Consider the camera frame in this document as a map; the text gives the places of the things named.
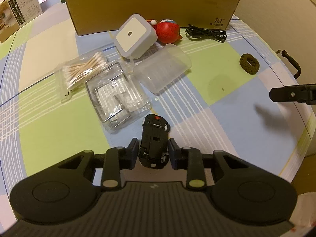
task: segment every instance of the transparent plastic bag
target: transparent plastic bag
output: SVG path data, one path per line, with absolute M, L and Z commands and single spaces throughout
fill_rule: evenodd
M 139 82 L 125 74 L 124 61 L 112 61 L 86 82 L 86 90 L 104 128 L 116 131 L 139 118 L 151 103 Z
M 102 48 L 84 53 L 59 64 L 55 69 L 58 92 L 62 102 L 71 99 L 72 90 L 108 66 Z

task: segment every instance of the checkered tablecloth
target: checkered tablecloth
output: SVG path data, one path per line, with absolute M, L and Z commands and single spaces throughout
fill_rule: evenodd
M 160 95 L 146 91 L 152 112 L 171 124 L 170 137 L 203 153 L 226 150 L 291 181 L 316 118 L 305 104 L 270 101 L 271 88 L 297 84 L 285 65 L 237 17 L 225 43 L 193 42 L 181 33 L 178 46 L 190 56 L 191 71 Z M 0 45 L 0 232 L 15 222 L 8 197 L 18 181 L 82 150 L 103 153 L 141 138 L 142 119 L 105 132 L 84 88 L 63 104 L 56 94 L 53 69 L 112 38 L 111 32 L 78 37 L 58 3 Z M 244 53 L 260 62 L 255 76 L 239 65 Z M 106 55 L 119 56 L 115 47 Z

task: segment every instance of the red figurine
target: red figurine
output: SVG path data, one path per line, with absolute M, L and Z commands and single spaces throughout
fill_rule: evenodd
M 180 35 L 180 26 L 176 23 L 168 21 L 162 21 L 157 23 L 155 20 L 151 20 L 150 24 L 156 30 L 158 40 L 162 43 L 174 43 L 177 40 L 182 39 Z

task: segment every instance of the black label on box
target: black label on box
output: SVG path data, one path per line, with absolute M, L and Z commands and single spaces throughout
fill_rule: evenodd
M 14 17 L 16 19 L 16 21 L 19 23 L 19 25 L 21 26 L 24 22 L 25 19 L 21 13 L 21 10 L 18 6 L 18 3 L 16 2 L 16 0 L 9 0 L 9 5 L 11 7 L 11 10 L 14 14 Z

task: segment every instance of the green crochet ring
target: green crochet ring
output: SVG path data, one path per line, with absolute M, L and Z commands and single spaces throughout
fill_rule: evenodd
M 239 60 L 241 67 L 250 75 L 255 75 L 260 67 L 257 59 L 251 54 L 243 54 Z

